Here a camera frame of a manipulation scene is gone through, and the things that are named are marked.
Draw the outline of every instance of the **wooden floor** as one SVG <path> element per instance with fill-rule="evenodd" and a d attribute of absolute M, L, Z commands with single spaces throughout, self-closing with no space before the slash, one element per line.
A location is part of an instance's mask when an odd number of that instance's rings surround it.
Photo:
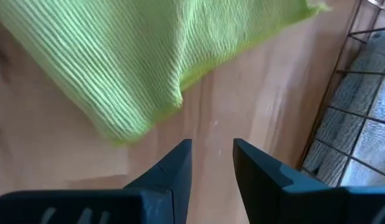
<path fill-rule="evenodd" d="M 285 29 L 212 71 L 134 146 L 115 148 L 0 26 L 0 194 L 121 188 L 193 139 L 189 223 L 247 223 L 232 165 L 244 138 L 296 166 L 355 0 Z"/>

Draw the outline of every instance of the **black plastic part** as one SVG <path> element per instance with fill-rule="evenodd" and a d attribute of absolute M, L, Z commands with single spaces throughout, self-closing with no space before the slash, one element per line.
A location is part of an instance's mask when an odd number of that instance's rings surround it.
<path fill-rule="evenodd" d="M 186 222 L 191 140 L 186 139 L 123 190 L 42 190 L 0 197 L 0 224 Z"/>
<path fill-rule="evenodd" d="M 185 223 L 191 190 L 191 163 L 191 139 L 185 139 L 124 189 L 158 187 L 170 190 L 173 196 L 174 223 Z"/>
<path fill-rule="evenodd" d="M 329 188 L 242 139 L 233 159 L 251 223 L 385 223 L 385 189 Z"/>

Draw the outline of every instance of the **gray fabric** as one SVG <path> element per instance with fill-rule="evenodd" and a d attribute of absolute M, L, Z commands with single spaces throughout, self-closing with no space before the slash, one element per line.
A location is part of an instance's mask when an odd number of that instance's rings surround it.
<path fill-rule="evenodd" d="M 378 32 L 370 38 L 350 70 L 385 71 L 385 31 Z M 349 73 L 339 85 L 331 104 L 337 108 L 366 114 L 381 79 L 380 75 Z M 316 136 L 349 153 L 362 122 L 363 119 L 357 116 L 328 109 Z M 334 150 L 328 150 L 324 144 L 314 142 L 303 165 L 312 172 L 318 171 L 319 179 L 334 186 L 345 163 L 345 156 Z"/>
<path fill-rule="evenodd" d="M 370 115 L 385 120 L 385 78 L 371 108 Z M 385 172 L 385 124 L 367 121 L 353 155 Z M 343 177 L 343 185 L 385 185 L 385 176 L 350 162 Z"/>

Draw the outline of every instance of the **gray carpet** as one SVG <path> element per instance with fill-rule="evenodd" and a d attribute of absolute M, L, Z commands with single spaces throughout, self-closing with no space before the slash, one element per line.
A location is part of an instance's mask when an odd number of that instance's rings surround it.
<path fill-rule="evenodd" d="M 351 65 L 350 70 L 385 72 L 385 31 L 375 33 L 370 38 Z M 381 90 L 374 102 L 373 108 L 371 108 L 370 115 L 385 118 L 385 79 L 380 75 L 347 74 L 337 88 L 331 105 L 355 113 L 366 114 L 380 82 L 382 82 Z M 346 153 L 350 153 L 363 122 L 363 118 L 328 109 L 316 132 L 316 137 Z M 378 154 L 381 151 L 385 155 L 385 149 L 381 150 L 383 147 L 376 145 L 377 140 L 368 141 L 368 139 L 376 138 L 380 140 L 383 138 L 380 141 L 385 142 L 385 128 L 380 127 L 379 124 L 375 126 L 369 124 L 368 121 L 364 127 L 354 150 L 354 155 L 361 159 L 365 157 L 369 160 L 368 162 L 373 162 L 376 163 L 375 165 L 380 166 L 379 163 L 385 163 L 385 159 L 382 161 L 376 161 L 375 159 L 370 161 L 368 155 Z M 380 134 L 374 136 L 375 129 L 379 130 Z M 345 156 L 315 141 L 308 152 L 303 166 L 315 173 L 326 184 L 335 186 L 346 162 L 347 158 Z M 342 184 L 374 185 L 378 182 L 381 185 L 385 184 L 385 179 L 382 179 L 383 176 L 374 177 L 376 180 L 366 181 L 360 177 L 362 175 L 369 175 L 368 168 L 357 164 L 357 162 L 350 162 Z"/>

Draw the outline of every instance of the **wooden surface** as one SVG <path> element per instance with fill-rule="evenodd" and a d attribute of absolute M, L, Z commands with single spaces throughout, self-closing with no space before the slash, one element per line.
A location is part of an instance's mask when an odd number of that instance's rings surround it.
<path fill-rule="evenodd" d="M 184 93 L 182 110 L 115 148 L 0 26 L 0 194 L 120 188 L 193 139 L 189 223 L 247 223 L 232 165 L 244 138 L 295 166 L 346 34 L 354 0 L 285 29 Z"/>

